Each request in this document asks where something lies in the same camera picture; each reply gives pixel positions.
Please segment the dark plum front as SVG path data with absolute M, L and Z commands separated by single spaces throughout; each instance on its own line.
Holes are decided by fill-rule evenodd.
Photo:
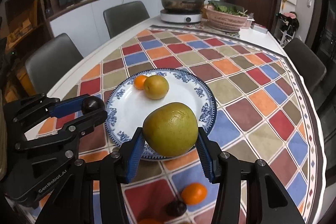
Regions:
M 81 103 L 81 112 L 83 115 L 99 109 L 105 110 L 105 103 L 101 98 L 96 96 L 85 97 Z

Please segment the dark plum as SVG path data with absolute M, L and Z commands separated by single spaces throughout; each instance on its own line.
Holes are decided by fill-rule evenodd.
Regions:
M 181 200 L 171 201 L 165 206 L 167 215 L 177 218 L 185 214 L 187 205 Z
M 81 112 L 83 115 L 99 109 L 105 110 L 105 103 L 101 98 L 96 96 L 85 97 L 81 103 Z

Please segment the small orange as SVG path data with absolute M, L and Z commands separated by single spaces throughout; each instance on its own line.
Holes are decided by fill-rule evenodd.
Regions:
M 147 78 L 148 77 L 146 75 L 137 76 L 133 81 L 134 87 L 138 90 L 143 90 L 143 85 L 145 81 L 147 80 Z
M 186 186 L 181 192 L 181 198 L 186 205 L 197 205 L 207 197 L 207 188 L 198 182 Z

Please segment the large orange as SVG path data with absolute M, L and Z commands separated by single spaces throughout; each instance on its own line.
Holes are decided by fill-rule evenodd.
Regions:
M 142 219 L 138 222 L 138 224 L 162 224 L 162 222 L 156 219 Z

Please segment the green pear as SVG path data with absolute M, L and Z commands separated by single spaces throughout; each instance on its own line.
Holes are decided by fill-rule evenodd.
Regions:
M 148 145 L 159 155 L 176 157 L 187 153 L 198 138 L 198 121 L 183 103 L 173 102 L 151 112 L 142 132 Z

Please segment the golden round pear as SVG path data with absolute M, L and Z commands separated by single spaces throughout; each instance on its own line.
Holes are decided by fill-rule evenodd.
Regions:
M 148 77 L 143 84 L 143 91 L 147 98 L 151 100 L 160 100 L 166 96 L 169 91 L 169 83 L 165 77 L 153 75 Z

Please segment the blue white porcelain plate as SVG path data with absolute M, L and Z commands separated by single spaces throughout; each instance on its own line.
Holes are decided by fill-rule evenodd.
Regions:
M 217 103 L 212 91 L 197 76 L 180 69 L 150 69 L 142 75 L 165 79 L 167 94 L 153 100 L 135 87 L 136 75 L 124 80 L 106 103 L 108 135 L 121 146 L 142 128 L 144 159 L 163 160 L 187 153 L 196 141 L 197 127 L 208 134 L 214 126 Z

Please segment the grey chair near left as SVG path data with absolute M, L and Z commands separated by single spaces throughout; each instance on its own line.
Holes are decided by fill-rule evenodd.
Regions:
M 36 93 L 48 93 L 82 59 L 71 38 L 63 33 L 36 50 L 25 67 Z

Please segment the grey chair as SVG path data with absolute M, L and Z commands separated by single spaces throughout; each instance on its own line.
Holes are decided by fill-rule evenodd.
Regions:
M 82 59 L 71 38 L 63 33 L 36 50 L 25 67 L 36 93 L 48 93 Z
M 292 39 L 284 51 L 291 59 L 299 74 L 303 77 L 310 93 L 319 85 L 326 75 L 326 67 L 318 56 L 300 39 Z
M 141 1 L 111 7 L 103 12 L 103 16 L 110 38 L 150 18 Z

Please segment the colourful checkered tablecloth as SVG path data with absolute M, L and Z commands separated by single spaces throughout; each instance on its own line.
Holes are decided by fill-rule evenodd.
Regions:
M 100 160 L 130 139 L 154 109 L 189 106 L 211 140 L 244 161 L 265 160 L 306 223 L 317 223 L 326 159 L 314 102 L 298 69 L 268 36 L 247 41 L 190 28 L 136 26 L 86 56 L 48 92 L 90 94 L 106 125 L 79 154 Z

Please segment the grey chair far left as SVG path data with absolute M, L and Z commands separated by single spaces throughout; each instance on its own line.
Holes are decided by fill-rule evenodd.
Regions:
M 103 16 L 110 38 L 150 18 L 141 1 L 111 7 L 103 12 Z

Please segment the grey chair right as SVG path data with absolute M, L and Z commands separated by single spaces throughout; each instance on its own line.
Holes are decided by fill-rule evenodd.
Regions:
M 319 85 L 326 75 L 326 67 L 318 56 L 300 39 L 292 39 L 284 51 L 291 59 L 299 74 L 303 77 L 310 93 Z

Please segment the white induction cooker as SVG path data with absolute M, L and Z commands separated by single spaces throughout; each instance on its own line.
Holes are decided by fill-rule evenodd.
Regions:
M 167 10 L 160 11 L 160 19 L 167 23 L 176 23 L 176 24 L 189 24 L 189 23 L 199 23 L 202 21 L 202 13 L 196 14 L 184 14 L 169 12 Z

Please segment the small box on table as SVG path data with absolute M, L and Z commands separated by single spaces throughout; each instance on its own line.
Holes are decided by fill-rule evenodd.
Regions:
M 268 29 L 260 24 L 257 23 L 252 23 L 251 28 L 255 31 L 261 32 L 263 34 L 268 33 Z

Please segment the steel pot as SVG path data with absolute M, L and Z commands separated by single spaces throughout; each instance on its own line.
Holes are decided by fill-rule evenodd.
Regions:
M 197 13 L 206 0 L 161 0 L 163 9 L 168 12 Z

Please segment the pink basket with greens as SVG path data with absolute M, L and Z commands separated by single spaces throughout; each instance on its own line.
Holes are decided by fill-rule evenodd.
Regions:
M 246 11 L 240 11 L 235 6 L 209 1 L 204 6 L 209 25 L 220 31 L 239 32 L 247 22 Z

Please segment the black glass sliding door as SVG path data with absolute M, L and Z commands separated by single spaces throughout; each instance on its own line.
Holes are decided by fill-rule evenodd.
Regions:
M 335 0 L 322 0 L 318 39 L 314 50 L 326 68 L 317 91 L 317 113 L 325 141 L 335 137 Z

